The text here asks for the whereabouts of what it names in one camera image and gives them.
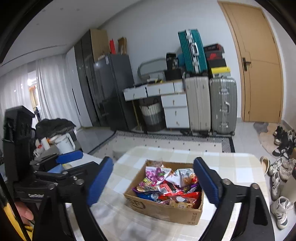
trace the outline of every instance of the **desk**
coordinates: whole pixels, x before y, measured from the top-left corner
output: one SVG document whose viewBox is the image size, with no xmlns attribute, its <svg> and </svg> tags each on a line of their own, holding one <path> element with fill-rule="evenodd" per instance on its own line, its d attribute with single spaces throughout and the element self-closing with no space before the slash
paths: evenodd
<svg viewBox="0 0 296 241">
<path fill-rule="evenodd" d="M 208 202 L 206 195 L 200 221 L 194 226 L 172 223 L 140 214 L 128 206 L 129 202 L 123 196 L 147 159 L 192 163 L 197 156 L 201 156 L 211 169 L 218 172 L 221 178 L 228 178 L 234 184 L 249 186 L 251 183 L 258 183 L 269 208 L 264 174 L 260 161 L 254 155 L 134 147 L 114 164 L 113 172 L 99 202 L 91 207 L 91 211 L 107 239 L 109 241 L 198 241 L 215 211 L 215 206 Z M 223 240 L 230 240 L 232 236 L 240 205 L 234 205 Z M 68 208 L 68 213 L 77 240 L 83 240 L 80 230 L 77 228 L 73 210 Z"/>
<path fill-rule="evenodd" d="M 132 102 L 137 99 L 161 96 L 167 128 L 189 128 L 187 98 L 182 80 L 173 80 L 164 83 L 147 84 L 135 88 L 128 88 L 123 91 L 123 94 L 126 101 Z"/>
</svg>

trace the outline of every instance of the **human hand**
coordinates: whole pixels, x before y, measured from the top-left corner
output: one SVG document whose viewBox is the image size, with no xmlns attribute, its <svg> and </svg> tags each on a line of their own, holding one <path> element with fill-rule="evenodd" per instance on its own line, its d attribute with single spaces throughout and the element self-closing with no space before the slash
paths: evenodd
<svg viewBox="0 0 296 241">
<path fill-rule="evenodd" d="M 15 206 L 20 214 L 22 222 L 26 225 L 30 225 L 29 220 L 34 219 L 34 215 L 31 210 L 23 202 L 15 202 Z"/>
</svg>

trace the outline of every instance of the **white curtain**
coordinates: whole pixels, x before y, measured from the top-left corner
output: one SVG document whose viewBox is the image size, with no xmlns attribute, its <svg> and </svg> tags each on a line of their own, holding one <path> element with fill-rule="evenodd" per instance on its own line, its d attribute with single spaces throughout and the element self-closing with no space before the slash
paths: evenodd
<svg viewBox="0 0 296 241">
<path fill-rule="evenodd" d="M 3 119 L 5 110 L 23 105 L 34 113 L 28 87 L 28 70 L 24 64 L 0 77 L 0 134 L 3 137 Z M 36 119 L 33 118 L 32 127 L 35 128 Z"/>
<path fill-rule="evenodd" d="M 64 118 L 72 121 L 76 129 L 80 128 L 65 57 L 56 55 L 37 60 L 36 75 L 41 118 Z"/>
</svg>

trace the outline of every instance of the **laundry basket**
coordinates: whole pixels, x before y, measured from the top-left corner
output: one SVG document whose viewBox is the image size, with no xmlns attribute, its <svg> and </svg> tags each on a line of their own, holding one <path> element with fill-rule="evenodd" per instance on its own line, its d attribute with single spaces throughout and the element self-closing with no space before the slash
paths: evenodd
<svg viewBox="0 0 296 241">
<path fill-rule="evenodd" d="M 149 101 L 140 103 L 140 108 L 147 131 L 160 131 L 165 128 L 163 107 L 157 98 L 153 100 L 153 104 L 149 104 Z"/>
</svg>

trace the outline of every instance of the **silver suitcase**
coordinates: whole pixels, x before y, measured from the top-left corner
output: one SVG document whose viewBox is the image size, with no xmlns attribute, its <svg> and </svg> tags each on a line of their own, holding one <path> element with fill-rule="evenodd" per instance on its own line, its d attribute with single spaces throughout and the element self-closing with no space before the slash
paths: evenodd
<svg viewBox="0 0 296 241">
<path fill-rule="evenodd" d="M 210 79 L 213 135 L 234 135 L 237 124 L 237 84 L 233 78 Z"/>
<path fill-rule="evenodd" d="M 211 104 L 208 77 L 185 79 L 189 124 L 192 131 L 210 131 Z"/>
</svg>

